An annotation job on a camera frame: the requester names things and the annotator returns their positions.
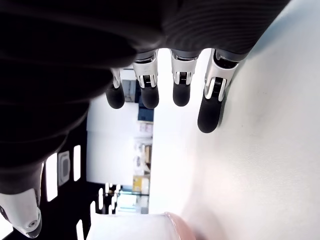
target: robotic hand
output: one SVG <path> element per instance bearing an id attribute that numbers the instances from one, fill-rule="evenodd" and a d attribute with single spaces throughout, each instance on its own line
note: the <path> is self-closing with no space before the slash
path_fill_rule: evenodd
<path id="1" fill-rule="evenodd" d="M 171 50 L 173 100 L 189 102 L 210 48 L 199 129 L 218 124 L 239 64 L 289 0 L 0 0 L 0 212 L 29 238 L 42 226 L 43 162 L 85 118 L 90 99 L 124 104 L 133 62 L 147 108 L 159 103 L 159 48 Z"/>

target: white surface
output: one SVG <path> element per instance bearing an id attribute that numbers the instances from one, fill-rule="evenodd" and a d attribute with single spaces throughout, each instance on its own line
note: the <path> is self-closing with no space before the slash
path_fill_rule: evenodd
<path id="1" fill-rule="evenodd" d="M 10 222 L 6 221 L 5 218 L 0 214 L 0 240 L 4 239 L 10 233 L 13 232 L 14 228 Z"/>
<path id="2" fill-rule="evenodd" d="M 165 215 L 94 216 L 86 240 L 178 240 L 170 218 Z"/>
<path id="3" fill-rule="evenodd" d="M 210 134 L 197 127 L 210 51 L 182 108 L 159 51 L 150 213 L 179 214 L 197 240 L 319 239 L 319 12 L 317 0 L 290 3 L 239 66 Z"/>
<path id="4" fill-rule="evenodd" d="M 45 162 L 46 199 L 52 201 L 58 196 L 57 154 L 52 154 Z"/>
<path id="5" fill-rule="evenodd" d="M 86 180 L 133 184 L 134 138 L 139 132 L 138 104 L 113 109 L 103 94 L 91 102 L 87 119 Z"/>

